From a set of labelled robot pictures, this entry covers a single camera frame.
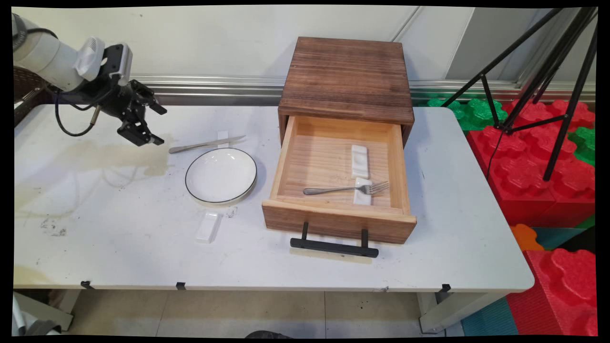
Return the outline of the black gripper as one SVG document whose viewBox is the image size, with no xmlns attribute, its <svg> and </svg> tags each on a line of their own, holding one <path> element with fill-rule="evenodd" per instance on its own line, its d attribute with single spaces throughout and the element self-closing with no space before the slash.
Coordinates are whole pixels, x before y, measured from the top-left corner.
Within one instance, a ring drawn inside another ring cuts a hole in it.
<svg viewBox="0 0 610 343">
<path fill-rule="evenodd" d="M 93 81 L 94 114 L 93 124 L 97 122 L 100 112 L 123 121 L 118 134 L 136 146 L 148 144 L 163 145 L 165 141 L 148 130 L 143 123 L 143 106 L 150 107 L 159 115 L 167 113 L 152 89 L 139 81 L 131 80 L 127 85 L 118 85 L 113 78 L 101 78 Z"/>
</svg>

